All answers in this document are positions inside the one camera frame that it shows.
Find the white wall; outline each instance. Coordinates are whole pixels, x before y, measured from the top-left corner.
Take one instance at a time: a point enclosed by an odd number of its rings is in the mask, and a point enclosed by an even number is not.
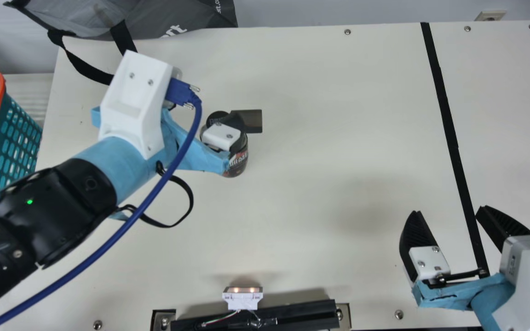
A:
[[[0,0],[0,71],[51,73],[57,47],[46,31]],[[241,27],[472,21],[482,10],[530,19],[530,0],[236,0]]]

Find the black robot arm segment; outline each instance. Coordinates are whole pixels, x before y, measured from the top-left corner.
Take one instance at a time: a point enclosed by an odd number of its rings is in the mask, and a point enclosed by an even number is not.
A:
[[[116,210],[97,167],[69,159],[0,191],[0,297],[37,269],[77,247]]]

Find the white tabletop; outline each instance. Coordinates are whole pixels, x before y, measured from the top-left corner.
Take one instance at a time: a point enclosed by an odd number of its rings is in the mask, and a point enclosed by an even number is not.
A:
[[[464,25],[431,29],[473,207],[490,205],[530,228],[530,21]],[[482,239],[496,270],[500,253]]]
[[[65,44],[107,71],[120,60],[109,42]],[[212,29],[137,48],[202,88],[204,117],[263,109],[264,132],[249,138],[246,172],[229,179],[178,171],[196,198],[181,225],[136,224],[3,329],[89,330],[101,319],[107,330],[145,330],[153,309],[223,312],[223,288],[246,283],[265,288],[263,306],[326,297],[350,303],[354,329],[477,325],[471,312],[418,309],[398,253],[407,216],[421,210],[453,272],[475,268],[418,23]],[[95,143],[89,109],[105,90],[59,53],[39,168]],[[189,111],[173,114],[190,125]],[[155,182],[128,202],[139,203]],[[185,193],[168,185],[149,215],[168,223],[186,209]],[[1,299],[0,312],[62,276],[119,225],[105,221]],[[397,309],[404,319],[393,317]]]

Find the led light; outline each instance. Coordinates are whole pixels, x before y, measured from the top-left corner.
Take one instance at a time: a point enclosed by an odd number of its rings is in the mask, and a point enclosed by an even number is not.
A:
[[[222,299],[229,304],[229,310],[256,310],[263,299],[263,287],[226,287]]]

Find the electrical outlet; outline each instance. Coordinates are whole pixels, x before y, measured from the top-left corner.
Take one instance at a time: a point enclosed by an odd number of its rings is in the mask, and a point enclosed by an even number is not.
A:
[[[474,21],[500,21],[507,11],[482,11]]]

